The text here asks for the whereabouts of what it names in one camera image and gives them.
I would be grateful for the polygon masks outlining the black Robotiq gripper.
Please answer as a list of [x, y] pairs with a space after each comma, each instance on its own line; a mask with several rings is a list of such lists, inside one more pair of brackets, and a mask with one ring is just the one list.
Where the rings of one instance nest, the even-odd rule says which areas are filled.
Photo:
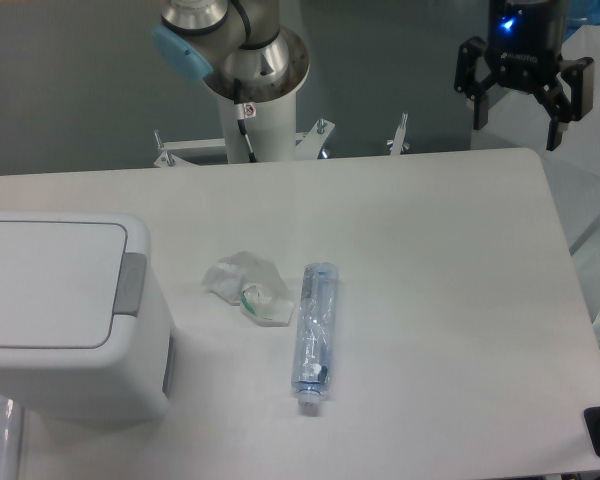
[[[473, 102], [473, 129], [488, 122], [488, 91], [498, 84], [532, 93], [550, 117], [546, 149], [554, 151], [572, 121], [593, 108], [595, 61], [564, 60], [564, 1], [490, 1], [487, 42], [469, 38], [458, 49], [454, 89]], [[476, 79], [483, 58], [489, 73]]]

